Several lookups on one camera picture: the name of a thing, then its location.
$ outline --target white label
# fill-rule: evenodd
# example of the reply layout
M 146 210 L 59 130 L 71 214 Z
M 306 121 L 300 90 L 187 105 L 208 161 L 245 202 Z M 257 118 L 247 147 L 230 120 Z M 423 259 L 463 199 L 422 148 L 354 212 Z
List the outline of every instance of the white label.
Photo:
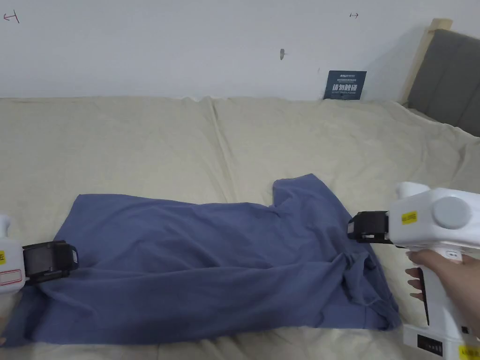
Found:
M 0 274 L 0 286 L 17 283 L 22 280 L 20 270 L 6 271 Z
M 445 257 L 450 260 L 457 260 L 460 261 L 461 254 L 458 251 L 447 250 L 445 251 Z

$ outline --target dark blue sign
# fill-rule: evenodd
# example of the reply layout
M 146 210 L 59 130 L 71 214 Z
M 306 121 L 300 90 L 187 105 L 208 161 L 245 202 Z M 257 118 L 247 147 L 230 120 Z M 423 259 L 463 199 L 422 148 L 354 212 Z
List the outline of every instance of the dark blue sign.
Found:
M 366 76 L 366 71 L 330 70 L 324 99 L 360 100 Z

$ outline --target wrinkled fabric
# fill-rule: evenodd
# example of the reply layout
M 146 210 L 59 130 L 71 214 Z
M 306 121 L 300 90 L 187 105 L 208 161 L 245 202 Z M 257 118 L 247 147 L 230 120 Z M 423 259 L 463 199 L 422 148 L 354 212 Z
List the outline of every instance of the wrinkled fabric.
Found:
M 271 206 L 80 195 L 55 237 L 80 268 L 24 288 L 5 346 L 391 330 L 398 306 L 371 246 L 347 238 L 350 219 L 312 174 L 277 180 Z

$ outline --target arrow drawing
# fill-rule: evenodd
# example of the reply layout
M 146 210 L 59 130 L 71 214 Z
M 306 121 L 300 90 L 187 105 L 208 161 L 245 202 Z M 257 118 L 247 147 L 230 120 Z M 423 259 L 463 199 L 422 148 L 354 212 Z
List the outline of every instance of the arrow drawing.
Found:
M 13 10 L 13 15 L 7 16 L 7 14 L 3 14 L 3 19 L 4 20 L 10 21 L 11 17 L 14 17 L 15 19 L 17 19 L 17 22 L 20 23 L 18 21 L 18 16 L 17 16 L 17 13 L 15 12 L 15 10 Z

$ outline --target mattress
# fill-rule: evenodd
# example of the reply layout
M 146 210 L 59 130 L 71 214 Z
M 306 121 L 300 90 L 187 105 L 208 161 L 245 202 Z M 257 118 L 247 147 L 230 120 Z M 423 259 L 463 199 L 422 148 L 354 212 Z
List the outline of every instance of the mattress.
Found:
M 480 139 L 394 102 L 149 97 L 1 99 L 0 213 L 23 245 L 52 240 L 81 193 L 269 205 L 272 183 L 313 173 L 351 214 L 395 183 L 480 192 Z M 375 245 L 404 321 L 426 322 L 404 250 Z M 0 329 L 17 299 L 0 299 Z M 280 328 L 161 346 L 0 349 L 9 359 L 424 359 L 401 329 Z

